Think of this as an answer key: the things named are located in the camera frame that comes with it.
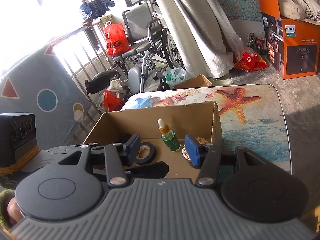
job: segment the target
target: starfish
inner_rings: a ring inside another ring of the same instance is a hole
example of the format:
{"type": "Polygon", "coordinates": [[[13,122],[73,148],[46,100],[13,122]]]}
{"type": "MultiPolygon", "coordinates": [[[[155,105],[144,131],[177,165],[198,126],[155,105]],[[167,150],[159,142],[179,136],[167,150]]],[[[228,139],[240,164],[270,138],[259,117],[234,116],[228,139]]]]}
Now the starfish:
{"type": "Polygon", "coordinates": [[[207,94],[204,98],[213,98],[213,97],[214,97],[213,93],[210,93],[210,94],[207,94]]]}
{"type": "Polygon", "coordinates": [[[244,97],[243,88],[237,88],[233,94],[229,94],[224,90],[217,90],[216,93],[227,101],[226,105],[219,111],[219,114],[225,114],[229,110],[234,111],[236,112],[239,122],[243,125],[245,125],[245,116],[241,106],[262,99],[262,97],[244,97]]]}
{"type": "Polygon", "coordinates": [[[178,93],[178,94],[171,96],[171,98],[175,103],[178,103],[178,102],[187,100],[188,95],[189,94],[178,93]]]}

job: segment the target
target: wheelchair wheel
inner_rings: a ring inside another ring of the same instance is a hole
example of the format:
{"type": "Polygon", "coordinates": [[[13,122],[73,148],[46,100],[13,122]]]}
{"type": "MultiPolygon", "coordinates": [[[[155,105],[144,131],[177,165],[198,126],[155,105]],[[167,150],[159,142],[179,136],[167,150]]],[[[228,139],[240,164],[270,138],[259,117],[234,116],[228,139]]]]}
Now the wheelchair wheel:
{"type": "Polygon", "coordinates": [[[162,35],[162,47],[165,59],[170,68],[184,68],[177,45],[174,42],[168,28],[165,28],[162,35]]]}
{"type": "Polygon", "coordinates": [[[170,90],[170,86],[166,82],[161,82],[158,85],[157,91],[165,91],[165,90],[170,90]]]}

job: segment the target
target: tape roll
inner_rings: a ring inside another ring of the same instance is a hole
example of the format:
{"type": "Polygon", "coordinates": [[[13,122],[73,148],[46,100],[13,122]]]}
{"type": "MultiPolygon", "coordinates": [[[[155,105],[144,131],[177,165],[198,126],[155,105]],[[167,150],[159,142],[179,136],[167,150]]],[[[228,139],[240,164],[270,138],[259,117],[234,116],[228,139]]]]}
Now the tape roll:
{"type": "Polygon", "coordinates": [[[134,162],[137,163],[138,165],[151,163],[155,159],[156,153],[157,153],[156,148],[153,146],[152,143],[149,143],[149,142],[140,143],[140,150],[134,162]],[[144,158],[140,158],[139,157],[140,153],[145,150],[148,151],[148,155],[144,158]]]}
{"type": "MultiPolygon", "coordinates": [[[[206,139],[202,138],[202,137],[196,137],[196,140],[197,140],[199,143],[201,143],[201,144],[208,143],[208,141],[207,141],[206,139]]],[[[182,155],[183,155],[183,157],[186,158],[186,160],[187,160],[188,162],[191,163],[190,156],[188,155],[188,152],[187,152],[187,150],[186,150],[186,145],[184,145],[183,148],[182,148],[182,155]]]]}

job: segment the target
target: open cardboard box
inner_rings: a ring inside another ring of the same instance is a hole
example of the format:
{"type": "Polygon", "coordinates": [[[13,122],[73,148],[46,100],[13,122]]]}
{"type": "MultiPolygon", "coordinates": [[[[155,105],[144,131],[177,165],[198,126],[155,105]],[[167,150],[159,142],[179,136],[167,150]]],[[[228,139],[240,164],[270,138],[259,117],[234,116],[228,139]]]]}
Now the open cardboard box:
{"type": "Polygon", "coordinates": [[[206,101],[186,106],[158,106],[127,109],[104,113],[84,143],[97,142],[107,145],[121,141],[126,134],[138,133],[141,142],[152,143],[157,151],[153,162],[164,161],[169,165],[166,178],[191,178],[195,181],[199,169],[192,168],[182,155],[186,134],[202,137],[221,146],[222,132],[217,103],[206,101]],[[177,152],[171,152],[161,139],[158,119],[163,119],[175,131],[181,142],[177,152]]]}
{"type": "Polygon", "coordinates": [[[212,83],[204,76],[198,75],[195,78],[191,78],[185,82],[173,86],[174,89],[187,89],[187,88],[206,88],[211,87],[212,83]]]}

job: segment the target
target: wheelchair seat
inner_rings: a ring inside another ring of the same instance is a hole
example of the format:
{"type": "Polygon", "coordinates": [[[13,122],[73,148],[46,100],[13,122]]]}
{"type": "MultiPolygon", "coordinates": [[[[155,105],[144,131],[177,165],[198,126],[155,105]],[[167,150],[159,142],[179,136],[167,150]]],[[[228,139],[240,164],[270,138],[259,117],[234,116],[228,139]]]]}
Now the wheelchair seat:
{"type": "Polygon", "coordinates": [[[130,46],[130,50],[122,54],[123,58],[130,57],[137,53],[144,52],[151,48],[151,43],[149,41],[140,41],[138,43],[133,44],[130,46]]]}
{"type": "Polygon", "coordinates": [[[119,61],[119,60],[122,60],[122,59],[123,59],[122,55],[113,57],[114,61],[119,61]]]}

